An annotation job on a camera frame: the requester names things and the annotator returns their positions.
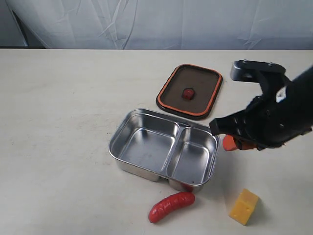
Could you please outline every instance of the table surface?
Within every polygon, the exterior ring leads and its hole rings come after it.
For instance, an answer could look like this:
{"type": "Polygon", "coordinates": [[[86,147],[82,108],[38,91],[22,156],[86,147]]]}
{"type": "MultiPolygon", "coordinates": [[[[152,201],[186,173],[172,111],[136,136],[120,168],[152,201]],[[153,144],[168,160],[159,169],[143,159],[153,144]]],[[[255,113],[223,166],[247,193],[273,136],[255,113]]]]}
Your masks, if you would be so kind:
{"type": "Polygon", "coordinates": [[[313,51],[0,50],[0,234],[311,234],[313,134],[279,149],[225,152],[196,203],[160,224],[153,204],[176,193],[120,170],[107,145],[136,108],[155,98],[184,63],[219,71],[224,82],[208,125],[243,109],[258,84],[234,82],[234,60],[272,61],[295,78],[313,51]],[[260,196],[245,227],[228,217],[238,193],[260,196]]]}

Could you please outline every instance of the red sausage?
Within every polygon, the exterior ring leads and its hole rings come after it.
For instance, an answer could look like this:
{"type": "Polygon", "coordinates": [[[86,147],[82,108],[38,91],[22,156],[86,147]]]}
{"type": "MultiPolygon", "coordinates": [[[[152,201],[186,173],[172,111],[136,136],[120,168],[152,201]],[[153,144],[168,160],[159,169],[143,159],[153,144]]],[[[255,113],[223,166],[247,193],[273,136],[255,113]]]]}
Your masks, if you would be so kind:
{"type": "Polygon", "coordinates": [[[151,223],[157,223],[169,213],[192,205],[195,202],[195,196],[190,192],[179,192],[173,194],[167,198],[164,198],[162,201],[156,203],[150,213],[149,221],[151,223]]]}

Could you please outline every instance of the white backdrop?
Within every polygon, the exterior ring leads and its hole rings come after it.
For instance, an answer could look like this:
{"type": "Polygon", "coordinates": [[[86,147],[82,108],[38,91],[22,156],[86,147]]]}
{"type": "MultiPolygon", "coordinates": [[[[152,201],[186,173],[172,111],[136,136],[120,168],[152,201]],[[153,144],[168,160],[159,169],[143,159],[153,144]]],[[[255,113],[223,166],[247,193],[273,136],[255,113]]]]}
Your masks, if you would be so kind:
{"type": "Polygon", "coordinates": [[[7,0],[47,48],[312,49],[312,0],[7,0]]]}

